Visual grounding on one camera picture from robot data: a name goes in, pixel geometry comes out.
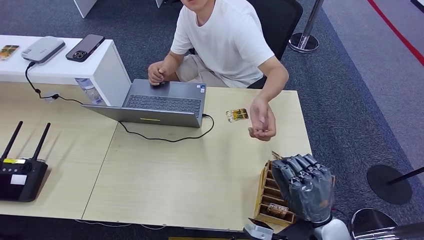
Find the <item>person's right hand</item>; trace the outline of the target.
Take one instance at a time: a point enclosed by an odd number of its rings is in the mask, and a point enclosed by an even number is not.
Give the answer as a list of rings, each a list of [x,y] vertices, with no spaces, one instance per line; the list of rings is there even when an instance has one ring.
[[[152,86],[158,86],[165,81],[173,81],[173,74],[168,73],[163,61],[152,63],[147,69],[148,81]]]

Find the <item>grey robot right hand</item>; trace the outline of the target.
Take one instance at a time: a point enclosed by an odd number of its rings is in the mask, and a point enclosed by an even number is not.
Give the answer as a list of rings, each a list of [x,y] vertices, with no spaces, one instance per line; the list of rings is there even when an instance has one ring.
[[[275,159],[270,169],[282,199],[297,217],[314,224],[332,217],[335,176],[313,155]]]

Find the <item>person's left hand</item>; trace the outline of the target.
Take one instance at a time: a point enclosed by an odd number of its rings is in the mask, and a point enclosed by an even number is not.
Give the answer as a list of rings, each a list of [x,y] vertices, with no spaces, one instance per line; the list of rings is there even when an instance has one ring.
[[[251,126],[248,128],[250,137],[268,142],[276,135],[276,119],[268,101],[257,96],[249,107]]]

